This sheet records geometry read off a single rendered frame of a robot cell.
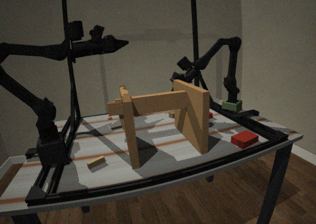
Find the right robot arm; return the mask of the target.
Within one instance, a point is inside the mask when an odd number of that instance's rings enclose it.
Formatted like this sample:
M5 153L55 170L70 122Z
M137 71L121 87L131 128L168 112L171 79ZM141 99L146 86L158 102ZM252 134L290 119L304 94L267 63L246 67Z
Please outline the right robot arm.
M76 63L75 58L86 57L87 47L85 41L74 42L82 40L84 37L82 21L73 21L64 24L66 39L61 44L48 46L31 46L23 44L8 44L6 42L0 43L0 64L9 55L28 55L50 58L53 60L62 61L68 56L69 40L71 40L71 48L69 50L70 59ZM96 25L93 30L90 30L90 41L103 42L101 39L104 27ZM69 39L69 40L68 40ZM3 56L3 57L2 57ZM1 58L2 57L2 58ZM41 144L54 142L58 140L59 134L57 125L53 122L56 117L56 107L53 102L50 102L46 97L43 99L37 98L34 94L24 88L16 80L11 78L0 65L0 85L7 89L10 93L15 95L21 101L30 106L38 116L36 127L38 128ZM40 118L40 119L39 119Z

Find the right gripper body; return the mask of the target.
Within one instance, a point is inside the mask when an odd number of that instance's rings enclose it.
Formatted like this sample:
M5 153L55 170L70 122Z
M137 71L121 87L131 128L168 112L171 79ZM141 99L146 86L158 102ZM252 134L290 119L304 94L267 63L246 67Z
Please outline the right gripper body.
M88 41L85 41L85 43L87 47L87 56L105 54L104 52L106 52L107 54L114 52L114 44L113 44L112 35L106 35L103 38L103 42L92 42L88 40Z

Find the tan wooden rail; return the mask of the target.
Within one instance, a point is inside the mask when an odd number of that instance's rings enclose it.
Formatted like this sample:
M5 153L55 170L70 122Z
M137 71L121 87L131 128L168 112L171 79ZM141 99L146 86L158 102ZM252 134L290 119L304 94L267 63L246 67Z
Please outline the tan wooden rail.
M184 90L159 94L139 95L130 97L133 115L156 113L161 111L186 108L187 93ZM109 116L123 114L122 102L108 102Z

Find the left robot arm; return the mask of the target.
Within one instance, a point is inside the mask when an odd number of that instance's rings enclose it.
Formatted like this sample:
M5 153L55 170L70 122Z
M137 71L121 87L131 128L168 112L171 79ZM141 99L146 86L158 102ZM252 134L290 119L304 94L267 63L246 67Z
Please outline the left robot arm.
M238 38L238 39L237 39ZM204 70L210 59L220 50L223 45L229 45L230 56L229 56L229 68L227 77L224 78L224 86L227 89L228 93L228 100L226 102L229 103L237 103L237 94L239 94L240 90L237 87L236 78L235 78L235 71L236 71L236 64L237 64L237 53L241 46L241 39L239 37L233 37L230 39L218 39L217 42L211 47L211 49L203 56L200 57L196 62L190 62L186 56L184 56L181 61L177 63L177 65L184 71L188 70L186 73L190 75L192 79L194 79L197 75L201 76L201 71ZM193 63L193 64L192 64ZM196 67L193 68L192 66ZM182 81L186 80L186 75L178 74L176 72L173 73L172 77L175 79L179 79Z

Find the brown wooden board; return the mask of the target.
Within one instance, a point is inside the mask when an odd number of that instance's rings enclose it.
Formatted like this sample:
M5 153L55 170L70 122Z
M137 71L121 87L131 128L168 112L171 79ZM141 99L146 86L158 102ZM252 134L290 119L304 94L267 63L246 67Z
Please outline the brown wooden board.
M187 93L186 108L175 111L175 127L186 137L200 154L208 153L210 91L173 80L173 91Z
M120 98L123 99L122 101L122 108L124 114L124 123L125 123L125 130L127 128L128 134L128 152L130 155L130 161L132 163L132 169L139 169L140 163L138 158L138 148L136 143L136 133L135 133L135 123L133 117L133 106L132 100L128 94L126 86L119 86L120 89ZM121 96L122 94L122 96ZM131 160L132 159L132 160Z

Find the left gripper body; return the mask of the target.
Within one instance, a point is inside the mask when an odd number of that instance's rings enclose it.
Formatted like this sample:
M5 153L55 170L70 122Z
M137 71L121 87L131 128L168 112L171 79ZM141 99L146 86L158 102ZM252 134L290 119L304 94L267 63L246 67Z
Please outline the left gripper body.
M192 83L192 78L190 77L190 75L188 75L187 73L185 73L184 75L186 75L186 80L185 80L185 82L187 82L187 83ZM171 78L170 78L171 82L173 82L174 79L175 79L174 77L171 77Z

